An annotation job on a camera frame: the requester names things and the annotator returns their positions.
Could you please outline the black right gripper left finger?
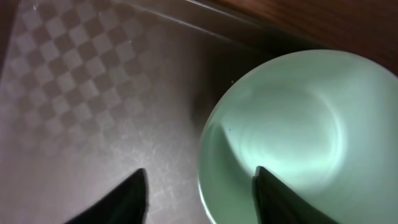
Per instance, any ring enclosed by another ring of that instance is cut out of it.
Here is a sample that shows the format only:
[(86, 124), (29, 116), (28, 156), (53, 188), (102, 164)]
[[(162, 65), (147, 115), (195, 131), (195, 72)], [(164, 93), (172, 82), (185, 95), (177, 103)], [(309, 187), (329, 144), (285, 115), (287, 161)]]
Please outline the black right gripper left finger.
[(147, 173), (140, 168), (66, 224), (143, 224), (148, 196)]

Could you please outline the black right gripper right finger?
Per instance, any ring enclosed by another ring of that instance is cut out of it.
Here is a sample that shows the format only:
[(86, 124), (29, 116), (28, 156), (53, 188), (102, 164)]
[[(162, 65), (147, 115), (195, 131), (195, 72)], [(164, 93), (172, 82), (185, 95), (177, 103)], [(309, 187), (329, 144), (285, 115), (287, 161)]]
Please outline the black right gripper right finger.
[(262, 166), (252, 178), (252, 196), (260, 224), (336, 224)]

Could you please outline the mint green bowl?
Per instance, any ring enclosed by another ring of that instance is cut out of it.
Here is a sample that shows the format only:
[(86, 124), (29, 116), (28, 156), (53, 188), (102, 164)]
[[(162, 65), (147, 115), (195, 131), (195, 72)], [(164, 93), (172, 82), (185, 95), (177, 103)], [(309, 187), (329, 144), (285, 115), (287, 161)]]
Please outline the mint green bowl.
[(262, 166), (337, 223), (397, 222), (397, 77), (372, 60), (306, 50), (254, 68), (201, 135), (198, 186), (212, 223), (256, 223)]

